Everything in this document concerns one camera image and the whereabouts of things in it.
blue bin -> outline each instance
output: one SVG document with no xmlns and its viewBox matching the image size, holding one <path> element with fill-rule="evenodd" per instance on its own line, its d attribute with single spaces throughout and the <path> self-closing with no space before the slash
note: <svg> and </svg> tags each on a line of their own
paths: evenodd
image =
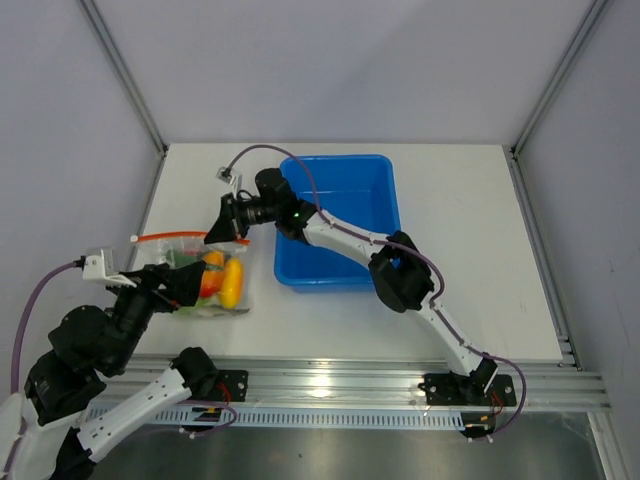
<svg viewBox="0 0 640 480">
<path fill-rule="evenodd" d="M 306 156 L 324 210 L 358 227 L 392 234 L 400 229 L 393 167 L 382 155 Z M 280 165 L 291 188 L 313 202 L 311 185 L 292 158 Z M 278 281 L 297 292 L 373 290 L 369 270 L 320 247 L 293 242 L 280 232 L 274 265 Z"/>
</svg>

